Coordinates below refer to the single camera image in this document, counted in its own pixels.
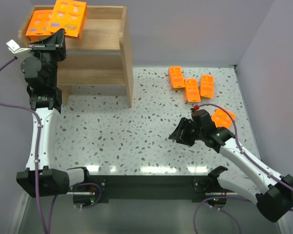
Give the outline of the orange sponge box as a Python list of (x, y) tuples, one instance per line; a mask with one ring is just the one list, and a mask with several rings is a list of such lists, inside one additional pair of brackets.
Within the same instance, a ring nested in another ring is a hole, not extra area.
[(225, 127), (229, 129), (232, 125), (230, 117), (220, 108), (217, 108), (211, 119), (215, 123), (216, 127)]
[(185, 80), (180, 66), (169, 67), (168, 80), (172, 90), (185, 88)]
[(65, 30), (65, 36), (81, 39), (87, 20), (87, 3), (76, 0), (57, 0), (52, 10), (47, 30), (53, 34)]
[(200, 79), (200, 95), (203, 98), (213, 98), (214, 77), (212, 75), (202, 74)]
[(26, 36), (29, 37), (30, 41), (37, 42), (52, 35), (47, 29), (52, 11), (51, 9), (34, 11), (26, 31)]
[(185, 98), (185, 102), (187, 103), (201, 101), (197, 79), (195, 78), (185, 79), (184, 98)]

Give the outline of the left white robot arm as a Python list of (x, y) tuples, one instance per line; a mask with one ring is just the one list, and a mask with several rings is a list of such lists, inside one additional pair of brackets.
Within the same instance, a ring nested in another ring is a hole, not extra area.
[(62, 107), (57, 71), (58, 63), (66, 58), (65, 30), (30, 43), (27, 50), (21, 71), (27, 83), (33, 135), (25, 170), (17, 173), (16, 181), (33, 198), (63, 195), (89, 175), (86, 167), (62, 171), (55, 165), (55, 132)]

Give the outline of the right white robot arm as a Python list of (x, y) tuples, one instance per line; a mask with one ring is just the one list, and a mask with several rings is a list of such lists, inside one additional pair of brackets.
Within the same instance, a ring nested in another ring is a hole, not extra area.
[(247, 178), (223, 177), (214, 170), (218, 184), (254, 203), (270, 222), (277, 222), (293, 208), (293, 176), (283, 176), (264, 164), (241, 145), (237, 135), (217, 127), (206, 110), (193, 108), (191, 119), (181, 118), (168, 138), (187, 146), (200, 140), (233, 162)]

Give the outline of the wooden two-tier shelf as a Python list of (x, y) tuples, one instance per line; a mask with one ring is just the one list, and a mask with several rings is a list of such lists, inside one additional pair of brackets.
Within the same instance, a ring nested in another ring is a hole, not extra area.
[[(53, 10), (54, 5), (36, 5), (27, 15), (18, 37), (30, 43), (26, 31), (35, 10)], [(72, 86), (118, 85), (126, 87), (133, 101), (133, 66), (129, 20), (125, 6), (87, 5), (87, 20), (81, 39), (65, 39), (67, 58), (58, 68), (58, 86), (66, 105)]]

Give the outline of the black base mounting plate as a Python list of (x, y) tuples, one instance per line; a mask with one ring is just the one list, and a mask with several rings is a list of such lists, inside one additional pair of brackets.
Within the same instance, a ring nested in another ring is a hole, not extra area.
[(100, 203), (112, 199), (202, 201), (224, 192), (216, 178), (208, 175), (90, 175), (86, 182), (71, 186), (74, 192), (91, 192)]

